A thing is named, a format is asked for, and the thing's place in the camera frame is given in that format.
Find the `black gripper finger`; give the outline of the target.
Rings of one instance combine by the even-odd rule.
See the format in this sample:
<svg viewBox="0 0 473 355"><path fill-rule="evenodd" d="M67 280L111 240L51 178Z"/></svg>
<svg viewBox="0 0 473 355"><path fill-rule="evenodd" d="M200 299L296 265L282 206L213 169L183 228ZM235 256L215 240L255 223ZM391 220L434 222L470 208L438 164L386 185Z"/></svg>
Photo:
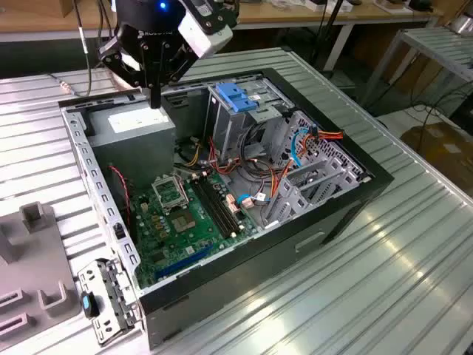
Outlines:
<svg viewBox="0 0 473 355"><path fill-rule="evenodd" d="M158 109L162 88L179 81L197 60L197 55L183 39L160 39L156 45L154 108Z"/></svg>
<svg viewBox="0 0 473 355"><path fill-rule="evenodd" d="M106 68L134 88L141 88L149 106L156 107L156 72L154 64L147 58L147 50L141 50L140 70L128 65L120 51L118 37L115 36L99 48L99 58Z"/></svg>

